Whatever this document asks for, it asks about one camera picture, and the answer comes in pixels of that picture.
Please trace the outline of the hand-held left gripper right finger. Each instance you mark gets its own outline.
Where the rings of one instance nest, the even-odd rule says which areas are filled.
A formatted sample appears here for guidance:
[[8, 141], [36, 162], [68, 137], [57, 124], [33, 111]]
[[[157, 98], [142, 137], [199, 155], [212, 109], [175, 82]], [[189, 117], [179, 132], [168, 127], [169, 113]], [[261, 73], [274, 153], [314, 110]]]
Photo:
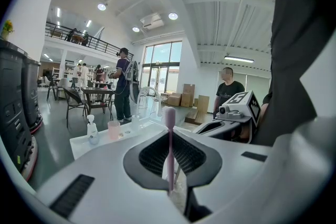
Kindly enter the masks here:
[[335, 119], [316, 118], [273, 146], [217, 140], [177, 127], [177, 132], [220, 154], [222, 167], [194, 188], [209, 210], [199, 223], [294, 223], [323, 193], [335, 170]]

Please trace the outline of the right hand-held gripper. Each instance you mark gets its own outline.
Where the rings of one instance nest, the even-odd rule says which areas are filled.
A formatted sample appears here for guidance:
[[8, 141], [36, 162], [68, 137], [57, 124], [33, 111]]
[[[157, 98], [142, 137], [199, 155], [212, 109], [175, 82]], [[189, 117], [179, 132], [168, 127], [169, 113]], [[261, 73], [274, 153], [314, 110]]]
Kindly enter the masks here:
[[240, 92], [219, 106], [216, 119], [224, 121], [204, 123], [196, 128], [194, 133], [219, 140], [231, 140], [235, 131], [240, 133], [241, 127], [248, 125], [247, 143], [250, 143], [257, 130], [260, 114], [261, 107], [253, 91]]

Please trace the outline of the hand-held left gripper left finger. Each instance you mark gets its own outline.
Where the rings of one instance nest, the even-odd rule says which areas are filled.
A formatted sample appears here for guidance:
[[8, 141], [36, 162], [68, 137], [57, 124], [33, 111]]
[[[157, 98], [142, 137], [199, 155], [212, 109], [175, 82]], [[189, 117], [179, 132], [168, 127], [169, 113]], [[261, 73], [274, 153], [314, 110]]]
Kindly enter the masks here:
[[78, 175], [86, 175], [94, 181], [69, 215], [72, 223], [188, 223], [167, 191], [142, 188], [124, 170], [126, 152], [153, 137], [141, 134], [90, 150], [50, 177], [36, 198], [50, 207]]

